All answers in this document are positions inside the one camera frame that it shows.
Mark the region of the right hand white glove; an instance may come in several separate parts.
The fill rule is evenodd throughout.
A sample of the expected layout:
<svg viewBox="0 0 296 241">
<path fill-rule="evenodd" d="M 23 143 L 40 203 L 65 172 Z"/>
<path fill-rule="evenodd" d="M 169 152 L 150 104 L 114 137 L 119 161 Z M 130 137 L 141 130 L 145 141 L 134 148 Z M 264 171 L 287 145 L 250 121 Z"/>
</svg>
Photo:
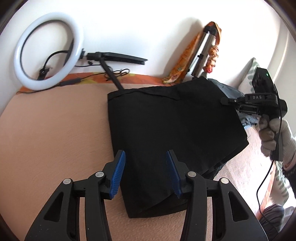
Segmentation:
<svg viewBox="0 0 296 241">
<path fill-rule="evenodd" d="M 260 118 L 259 137 L 261 139 L 261 152 L 268 157 L 276 149 L 276 134 L 280 130 L 280 124 L 283 145 L 282 162 L 284 170 L 288 172 L 295 167 L 295 138 L 292 136 L 292 131 L 286 120 L 280 121 L 279 118 L 274 118 L 267 121 L 263 117 Z"/>
</svg>

